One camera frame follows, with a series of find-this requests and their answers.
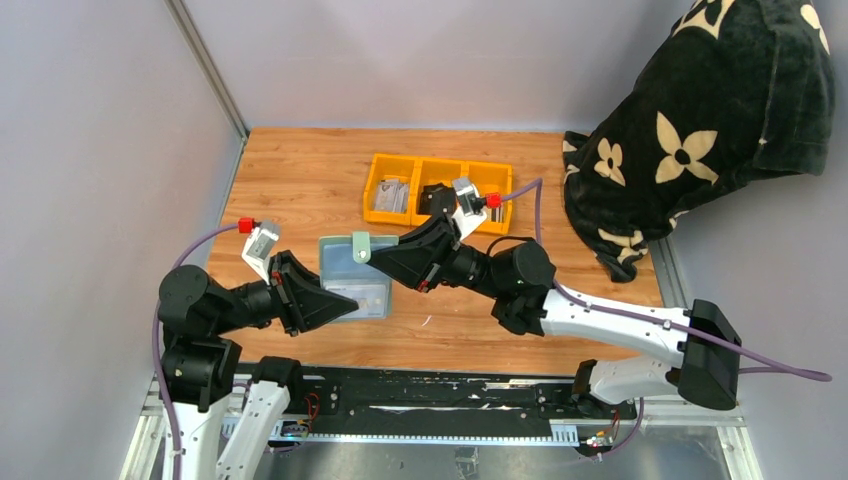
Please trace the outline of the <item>mint green leather card holder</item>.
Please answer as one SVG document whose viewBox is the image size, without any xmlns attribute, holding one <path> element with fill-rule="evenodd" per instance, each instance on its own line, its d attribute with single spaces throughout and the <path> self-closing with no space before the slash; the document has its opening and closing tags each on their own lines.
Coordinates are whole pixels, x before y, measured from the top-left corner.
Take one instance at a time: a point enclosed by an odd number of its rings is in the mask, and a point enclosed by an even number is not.
<svg viewBox="0 0 848 480">
<path fill-rule="evenodd" d="M 319 239 L 321 286 L 358 305 L 335 323 L 385 319 L 391 314 L 392 279 L 367 261 L 377 250 L 396 246 L 398 241 L 397 235 L 371 235 L 367 231 Z"/>
</svg>

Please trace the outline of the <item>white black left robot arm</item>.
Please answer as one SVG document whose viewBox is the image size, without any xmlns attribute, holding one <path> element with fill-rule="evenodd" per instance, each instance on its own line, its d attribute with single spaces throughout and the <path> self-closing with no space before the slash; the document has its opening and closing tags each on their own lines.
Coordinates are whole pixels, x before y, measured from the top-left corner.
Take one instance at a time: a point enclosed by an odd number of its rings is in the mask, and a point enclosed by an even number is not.
<svg viewBox="0 0 848 480">
<path fill-rule="evenodd" d="M 296 434 L 306 437 L 321 410 L 306 388 L 302 365 L 266 356 L 254 367 L 235 430 L 219 445 L 242 348 L 226 334 L 262 329 L 279 320 L 296 336 L 357 310 L 357 303 L 325 290 L 318 275 L 288 251 L 272 256 L 268 277 L 226 289 L 196 265 L 172 269 L 159 287 L 157 319 L 164 351 L 157 377 L 171 443 L 165 479 L 248 479 L 270 445 L 282 413 L 302 411 Z"/>
</svg>

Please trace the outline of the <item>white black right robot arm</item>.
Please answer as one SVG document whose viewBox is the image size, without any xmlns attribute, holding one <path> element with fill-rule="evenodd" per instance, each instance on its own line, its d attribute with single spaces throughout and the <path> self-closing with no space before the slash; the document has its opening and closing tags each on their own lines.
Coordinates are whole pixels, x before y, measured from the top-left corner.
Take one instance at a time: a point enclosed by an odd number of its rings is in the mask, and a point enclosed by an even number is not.
<svg viewBox="0 0 848 480">
<path fill-rule="evenodd" d="M 494 301 L 492 316 L 517 335 L 582 337 L 636 351 L 621 361 L 580 363 L 571 403 L 584 417 L 637 397 L 678 394 L 697 406 L 737 405 L 741 339 L 713 302 L 652 308 L 557 286 L 555 266 L 531 237 L 516 237 L 499 252 L 463 242 L 446 215 L 371 253 L 367 263 L 422 293 L 463 287 Z"/>
</svg>

